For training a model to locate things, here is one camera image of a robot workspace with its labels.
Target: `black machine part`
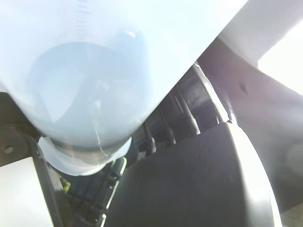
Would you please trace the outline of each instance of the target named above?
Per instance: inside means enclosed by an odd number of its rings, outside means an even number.
[[[250,140],[222,122],[127,169],[105,226],[277,227],[281,221]]]

